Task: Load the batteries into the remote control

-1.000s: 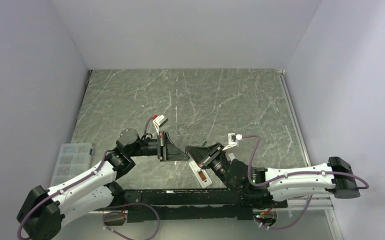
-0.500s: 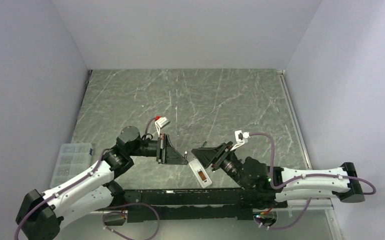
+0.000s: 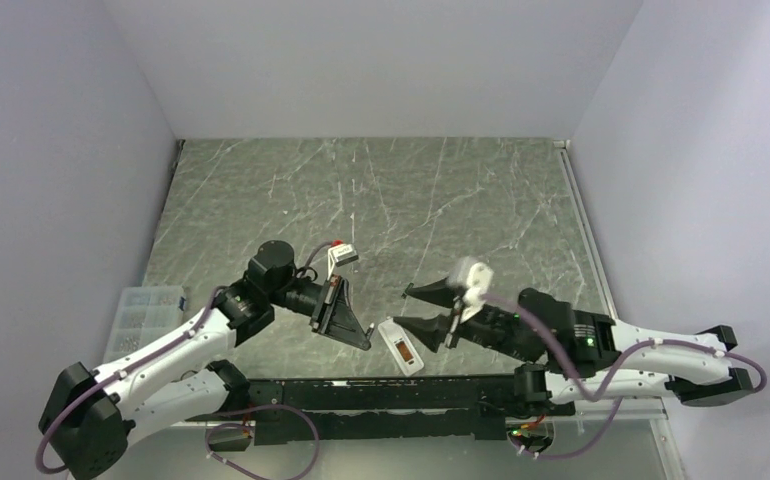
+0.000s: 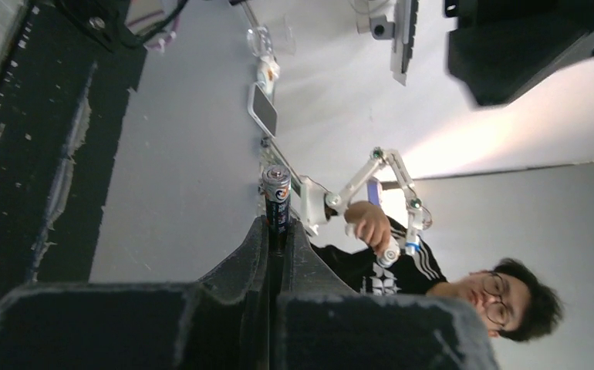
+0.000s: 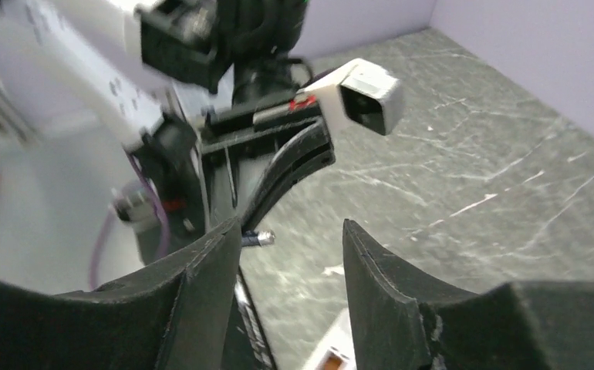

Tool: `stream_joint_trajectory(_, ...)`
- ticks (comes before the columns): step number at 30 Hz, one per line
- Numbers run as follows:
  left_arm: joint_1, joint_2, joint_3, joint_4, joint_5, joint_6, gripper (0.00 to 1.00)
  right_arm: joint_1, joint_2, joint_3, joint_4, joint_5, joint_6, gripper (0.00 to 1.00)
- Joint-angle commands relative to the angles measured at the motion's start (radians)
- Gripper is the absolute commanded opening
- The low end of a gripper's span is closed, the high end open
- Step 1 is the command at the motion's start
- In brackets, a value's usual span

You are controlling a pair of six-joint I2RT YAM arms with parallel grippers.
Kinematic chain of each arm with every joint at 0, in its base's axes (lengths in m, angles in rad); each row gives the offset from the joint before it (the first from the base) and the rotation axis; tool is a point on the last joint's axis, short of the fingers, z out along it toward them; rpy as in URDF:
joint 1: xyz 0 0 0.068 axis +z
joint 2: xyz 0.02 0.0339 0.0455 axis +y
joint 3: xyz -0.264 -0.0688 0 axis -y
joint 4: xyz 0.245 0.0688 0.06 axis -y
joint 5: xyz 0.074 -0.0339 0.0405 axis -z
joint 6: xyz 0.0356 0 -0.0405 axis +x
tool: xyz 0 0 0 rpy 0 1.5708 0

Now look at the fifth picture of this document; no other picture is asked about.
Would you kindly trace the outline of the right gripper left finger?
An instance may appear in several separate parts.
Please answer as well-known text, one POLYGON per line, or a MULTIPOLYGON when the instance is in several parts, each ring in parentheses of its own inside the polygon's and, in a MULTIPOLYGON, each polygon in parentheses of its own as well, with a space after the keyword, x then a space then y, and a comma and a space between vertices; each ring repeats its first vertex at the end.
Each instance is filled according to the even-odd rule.
POLYGON ((0 281, 0 369, 217 369, 240 252, 230 219, 95 291, 0 281))

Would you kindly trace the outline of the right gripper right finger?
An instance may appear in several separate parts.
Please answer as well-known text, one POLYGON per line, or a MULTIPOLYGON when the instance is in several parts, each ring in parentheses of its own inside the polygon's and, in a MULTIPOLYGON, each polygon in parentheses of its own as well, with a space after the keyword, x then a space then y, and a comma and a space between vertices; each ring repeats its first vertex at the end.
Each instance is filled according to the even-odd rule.
POLYGON ((359 369, 594 369, 594 281, 515 281, 476 294, 343 223, 359 369))

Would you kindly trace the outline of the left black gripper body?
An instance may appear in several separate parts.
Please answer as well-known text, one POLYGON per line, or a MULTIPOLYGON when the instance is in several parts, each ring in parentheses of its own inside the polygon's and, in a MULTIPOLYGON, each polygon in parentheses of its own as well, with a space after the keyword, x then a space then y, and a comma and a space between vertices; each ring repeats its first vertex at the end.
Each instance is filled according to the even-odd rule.
POLYGON ((317 119, 325 122, 316 97, 304 93, 279 93, 211 117, 202 146, 209 221, 241 223, 265 164, 297 128, 317 119))

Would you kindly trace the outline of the black orange battery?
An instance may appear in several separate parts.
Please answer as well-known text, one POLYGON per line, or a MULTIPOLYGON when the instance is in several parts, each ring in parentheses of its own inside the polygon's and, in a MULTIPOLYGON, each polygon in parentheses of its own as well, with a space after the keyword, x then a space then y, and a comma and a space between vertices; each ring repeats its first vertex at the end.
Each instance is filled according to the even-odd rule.
POLYGON ((248 231, 241 236, 242 247, 264 247, 275 243, 275 233, 271 230, 248 231))

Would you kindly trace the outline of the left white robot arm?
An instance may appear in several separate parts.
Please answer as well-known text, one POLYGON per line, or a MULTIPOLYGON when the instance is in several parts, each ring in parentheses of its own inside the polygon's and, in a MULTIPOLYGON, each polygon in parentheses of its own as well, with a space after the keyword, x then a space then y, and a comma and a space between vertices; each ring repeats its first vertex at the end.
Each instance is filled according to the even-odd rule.
POLYGON ((176 214, 205 228, 197 134, 139 85, 140 71, 218 91, 233 69, 235 104, 296 88, 289 51, 304 1, 16 1, 31 48, 119 138, 162 228, 176 214))

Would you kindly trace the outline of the white remote control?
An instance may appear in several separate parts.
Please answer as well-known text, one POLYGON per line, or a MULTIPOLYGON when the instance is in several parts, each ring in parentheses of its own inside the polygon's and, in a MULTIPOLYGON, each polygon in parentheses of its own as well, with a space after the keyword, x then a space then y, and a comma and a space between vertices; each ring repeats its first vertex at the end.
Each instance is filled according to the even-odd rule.
POLYGON ((302 370, 319 369, 356 369, 348 308, 341 310, 302 366, 302 370))

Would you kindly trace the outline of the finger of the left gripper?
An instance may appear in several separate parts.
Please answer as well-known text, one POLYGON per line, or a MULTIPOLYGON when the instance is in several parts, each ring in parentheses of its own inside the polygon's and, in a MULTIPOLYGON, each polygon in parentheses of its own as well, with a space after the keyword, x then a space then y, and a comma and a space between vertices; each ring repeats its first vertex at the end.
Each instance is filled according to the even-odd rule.
POLYGON ((241 211, 241 229, 254 230, 293 186, 335 161, 329 129, 322 119, 297 128, 265 164, 241 211))

